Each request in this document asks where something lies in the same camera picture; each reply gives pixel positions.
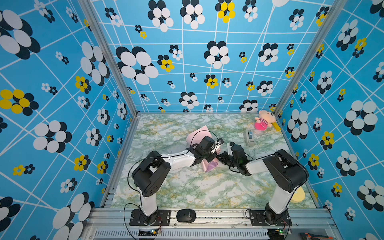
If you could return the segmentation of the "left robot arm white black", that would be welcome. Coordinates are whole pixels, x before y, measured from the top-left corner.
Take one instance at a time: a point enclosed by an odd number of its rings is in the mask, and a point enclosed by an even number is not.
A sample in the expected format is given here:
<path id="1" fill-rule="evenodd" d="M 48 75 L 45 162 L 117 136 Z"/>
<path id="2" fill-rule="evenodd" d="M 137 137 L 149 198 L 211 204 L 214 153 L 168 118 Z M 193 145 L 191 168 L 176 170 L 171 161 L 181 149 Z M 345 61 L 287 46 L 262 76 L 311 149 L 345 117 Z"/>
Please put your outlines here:
<path id="1" fill-rule="evenodd" d="M 161 217 L 156 193 L 171 170 L 193 167 L 203 160 L 212 161 L 217 157 L 217 151 L 223 143 L 221 138 L 215 141 L 205 136 L 199 143 L 191 144 L 184 151 L 173 155 L 150 152 L 132 173 L 134 184 L 140 193 L 140 205 L 137 210 L 140 223 L 152 225 Z"/>

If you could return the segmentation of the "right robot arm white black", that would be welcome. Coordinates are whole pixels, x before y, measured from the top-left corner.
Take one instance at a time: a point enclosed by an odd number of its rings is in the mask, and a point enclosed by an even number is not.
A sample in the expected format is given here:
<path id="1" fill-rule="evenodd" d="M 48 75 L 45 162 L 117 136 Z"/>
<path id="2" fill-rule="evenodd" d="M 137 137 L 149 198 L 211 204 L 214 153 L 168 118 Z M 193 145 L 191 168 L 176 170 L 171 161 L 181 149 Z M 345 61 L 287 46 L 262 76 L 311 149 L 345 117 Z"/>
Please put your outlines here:
<path id="1" fill-rule="evenodd" d="M 237 169 L 237 172 L 244 176 L 269 172 L 277 186 L 272 198 L 266 204 L 265 211 L 255 217 L 255 220 L 264 220 L 265 224 L 270 226 L 277 226 L 281 222 L 287 226 L 292 225 L 288 219 L 288 205 L 296 190 L 304 185 L 309 177 L 307 169 L 302 164 L 285 150 L 250 160 L 243 147 L 237 144 L 229 144 L 229 150 L 217 158 L 230 170 Z"/>

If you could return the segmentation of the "purple wrapping paper sheet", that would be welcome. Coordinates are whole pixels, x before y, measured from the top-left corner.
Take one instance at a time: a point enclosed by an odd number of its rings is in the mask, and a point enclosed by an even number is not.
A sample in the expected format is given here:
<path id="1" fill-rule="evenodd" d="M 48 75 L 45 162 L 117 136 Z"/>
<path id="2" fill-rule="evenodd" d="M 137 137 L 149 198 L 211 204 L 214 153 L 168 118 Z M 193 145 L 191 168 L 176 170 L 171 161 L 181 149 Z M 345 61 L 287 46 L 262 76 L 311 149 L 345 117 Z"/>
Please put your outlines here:
<path id="1" fill-rule="evenodd" d="M 187 144 L 199 144 L 204 137 L 211 137 L 213 140 L 217 140 L 213 133 L 209 132 L 208 127 L 205 125 L 198 130 L 190 133 L 187 136 Z M 212 161 L 208 162 L 206 159 L 202 160 L 201 166 L 205 173 L 208 173 L 215 169 L 219 165 L 219 160 L 214 158 Z"/>

